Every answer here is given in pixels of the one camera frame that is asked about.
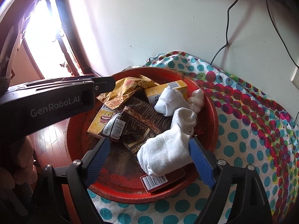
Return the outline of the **person's left hand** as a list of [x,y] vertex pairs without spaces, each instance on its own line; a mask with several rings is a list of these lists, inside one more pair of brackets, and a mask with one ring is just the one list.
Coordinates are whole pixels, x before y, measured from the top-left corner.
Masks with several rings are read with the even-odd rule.
[[1,163],[1,190],[12,190],[16,184],[33,184],[37,181],[38,174],[33,163],[33,152],[32,142],[26,136],[18,153],[13,157],[14,162],[10,161],[14,167],[17,166],[17,169],[11,173],[8,165]]

